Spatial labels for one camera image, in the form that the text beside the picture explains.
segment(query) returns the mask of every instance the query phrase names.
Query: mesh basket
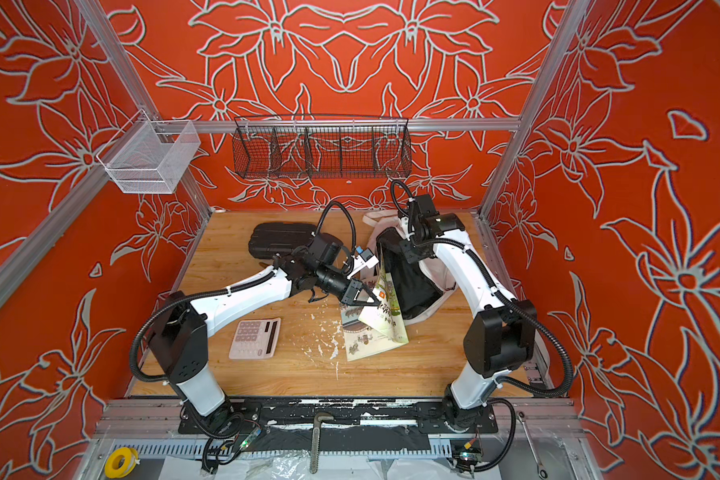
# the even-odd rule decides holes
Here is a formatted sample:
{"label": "mesh basket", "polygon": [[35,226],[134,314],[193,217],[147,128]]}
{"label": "mesh basket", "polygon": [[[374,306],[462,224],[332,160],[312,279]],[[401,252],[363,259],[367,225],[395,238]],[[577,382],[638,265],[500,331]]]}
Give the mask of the mesh basket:
{"label": "mesh basket", "polygon": [[102,161],[106,172],[126,194],[173,193],[200,147],[195,125],[187,121],[173,143],[163,141],[149,121],[136,123],[134,129],[125,145]]}
{"label": "mesh basket", "polygon": [[242,178],[406,178],[412,168],[404,119],[288,127],[239,122],[232,152]]}

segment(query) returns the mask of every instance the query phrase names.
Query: yellow tape roll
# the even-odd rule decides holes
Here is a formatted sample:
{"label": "yellow tape roll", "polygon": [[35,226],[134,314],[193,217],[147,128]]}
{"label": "yellow tape roll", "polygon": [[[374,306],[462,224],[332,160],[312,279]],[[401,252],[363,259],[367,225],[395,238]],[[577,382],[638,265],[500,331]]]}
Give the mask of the yellow tape roll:
{"label": "yellow tape roll", "polygon": [[118,448],[106,459],[104,474],[107,478],[122,478],[139,463],[139,453],[134,448]]}

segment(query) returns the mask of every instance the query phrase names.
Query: wooden table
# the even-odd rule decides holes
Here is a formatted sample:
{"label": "wooden table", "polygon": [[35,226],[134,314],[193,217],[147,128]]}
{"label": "wooden table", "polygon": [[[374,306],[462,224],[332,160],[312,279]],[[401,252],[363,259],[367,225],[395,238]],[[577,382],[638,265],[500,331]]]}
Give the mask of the wooden table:
{"label": "wooden table", "polygon": [[[476,244],[471,214],[459,214]],[[355,213],[358,244],[365,246],[373,228]],[[259,272],[262,265],[248,252],[253,228],[263,222],[291,221],[316,224],[318,213],[214,214],[182,280],[184,293],[216,290]],[[347,244],[349,225],[332,211],[323,231]],[[466,359],[461,345],[472,315],[464,295],[457,292],[426,321],[408,328],[409,344],[365,359],[348,362],[334,296],[307,303],[309,292],[260,308],[244,320],[282,318],[275,355],[268,360],[230,360],[236,323],[209,339],[210,365],[221,388],[232,396],[434,396],[441,397],[455,380]],[[144,372],[162,373],[152,354]],[[528,382],[525,370],[514,378]],[[505,386],[502,396],[530,396]],[[136,382],[133,395],[173,395],[162,383]]]}

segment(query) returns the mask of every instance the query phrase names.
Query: open booklet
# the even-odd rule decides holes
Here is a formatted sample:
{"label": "open booklet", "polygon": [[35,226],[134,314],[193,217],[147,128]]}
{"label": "open booklet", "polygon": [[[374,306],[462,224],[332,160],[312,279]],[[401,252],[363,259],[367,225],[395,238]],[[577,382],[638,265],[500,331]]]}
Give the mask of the open booklet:
{"label": "open booklet", "polygon": [[[342,328],[347,360],[357,360],[376,353],[386,352],[408,343],[408,334],[400,313],[392,275],[384,271],[379,262],[378,276],[366,279],[368,287],[381,302],[380,306],[341,305]],[[358,300],[366,301],[368,294],[361,292]]]}

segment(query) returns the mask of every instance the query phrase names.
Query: wrench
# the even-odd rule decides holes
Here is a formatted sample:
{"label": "wrench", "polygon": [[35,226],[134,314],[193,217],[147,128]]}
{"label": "wrench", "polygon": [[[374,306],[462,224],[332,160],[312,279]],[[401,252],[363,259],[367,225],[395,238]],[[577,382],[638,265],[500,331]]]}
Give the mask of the wrench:
{"label": "wrench", "polygon": [[330,413],[320,412],[315,415],[315,425],[312,427],[312,454],[309,461],[309,473],[317,473],[317,462],[320,455],[320,427],[323,422],[330,422],[333,420],[333,415]]}
{"label": "wrench", "polygon": [[547,470],[544,469],[544,464],[541,463],[541,457],[539,457],[539,453],[536,451],[534,440],[530,437],[530,432],[528,432],[528,426],[525,424],[525,412],[518,412],[518,418],[520,419],[520,424],[523,426],[523,430],[525,430],[525,437],[528,439],[528,445],[530,445],[530,453],[534,454],[536,472],[539,474],[539,478],[547,480],[549,474],[547,474]]}

